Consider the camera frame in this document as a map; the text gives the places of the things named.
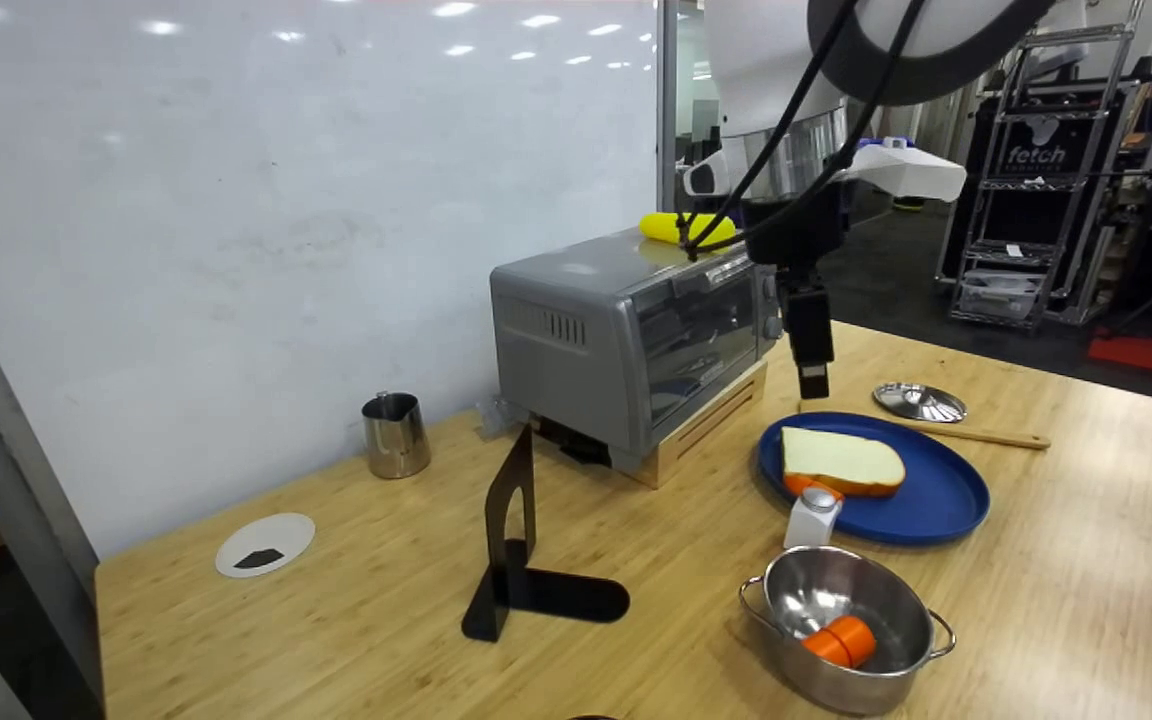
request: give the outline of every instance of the blue plate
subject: blue plate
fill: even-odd
[[[780,428],[815,428],[815,433],[882,441],[903,460],[903,485],[897,495],[882,500],[852,495],[843,505],[835,530],[847,536],[869,536],[880,544],[949,544],[969,536],[989,514],[989,490],[964,457],[926,441],[923,433],[847,411],[782,417],[762,433],[760,478],[786,505],[790,495],[780,490],[782,478]]]

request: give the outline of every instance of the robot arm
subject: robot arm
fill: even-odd
[[[826,396],[826,298],[815,259],[843,238],[841,181],[888,174],[898,161],[855,161],[877,103],[918,103],[970,83],[1037,30],[1057,0],[723,0],[702,8],[702,35],[718,94],[723,164],[744,170],[723,212],[744,201],[744,246],[775,264],[782,332],[801,363],[801,396]],[[1051,18],[1085,19],[1085,0]],[[960,181],[930,161],[888,185],[941,201]]]

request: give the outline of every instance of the black cable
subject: black cable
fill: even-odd
[[[731,217],[731,209],[744,201],[747,185],[762,174],[762,164],[770,161],[770,153],[775,153],[780,141],[786,135],[786,128],[790,128],[797,114],[805,108],[805,100],[809,100],[809,94],[812,94],[822,59],[826,59],[831,45],[843,35],[843,23],[847,23],[847,12],[852,12],[852,8],[855,8],[855,0],[847,0],[847,3],[835,12],[835,19],[826,23],[820,48],[812,52],[801,83],[790,90],[790,97],[786,97],[786,103],[782,103],[782,114],[780,114],[766,144],[760,147],[760,157],[753,161],[753,170],[740,176],[735,193],[714,209],[714,217],[702,225],[702,231],[698,231],[694,239],[687,239],[694,212],[692,212],[692,217],[680,217],[680,239],[685,239],[687,259],[694,259],[698,246],[718,230],[723,217]]]
[[[890,48],[888,48],[888,64],[882,64],[872,97],[864,100],[864,108],[860,108],[860,115],[855,115],[855,126],[852,126],[852,133],[847,133],[847,144],[822,164],[822,174],[812,181],[812,190],[809,190],[805,196],[786,201],[782,209],[775,209],[770,217],[762,217],[757,230],[744,230],[744,231],[735,231],[731,239],[709,246],[709,252],[731,248],[731,246],[740,246],[740,239],[770,230],[775,222],[782,222],[782,217],[797,212],[801,205],[812,205],[812,201],[831,185],[831,176],[852,164],[852,153],[855,153],[855,144],[860,144],[872,114],[880,108],[880,97],[882,97],[882,90],[888,90],[888,82],[890,82],[890,73],[897,73],[897,64],[898,64],[898,52],[903,52],[903,45],[908,45],[910,23],[915,23],[918,12],[923,12],[923,0],[910,0],[910,3],[903,8],[898,30],[897,30],[897,41],[890,41]]]

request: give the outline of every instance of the floor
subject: floor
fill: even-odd
[[[1046,326],[1037,332],[1013,332],[953,326],[949,291],[930,285],[941,238],[942,212],[935,209],[882,209],[860,222],[847,246],[822,259],[835,315],[1152,396],[1148,374],[1122,374],[1085,361],[1091,327]],[[60,641],[42,624],[9,557],[0,557],[0,672],[41,720],[100,716],[76,683]]]

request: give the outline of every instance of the wooden table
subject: wooden table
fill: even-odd
[[[1152,716],[1152,401],[847,326],[835,350],[831,410],[872,411],[880,379],[930,379],[977,428],[1051,435],[1046,453],[942,441],[993,490],[960,544],[835,536],[960,636],[898,716]],[[460,417],[432,428],[416,479],[347,460],[100,565],[107,716],[815,716],[735,606],[786,514],[753,472],[757,435],[797,410],[782,355],[762,401],[655,491],[536,453],[531,565],[626,584],[621,624],[514,613],[498,645],[460,636],[482,490],[511,449]],[[316,544],[267,575],[216,575],[220,541],[267,514],[306,514]]]

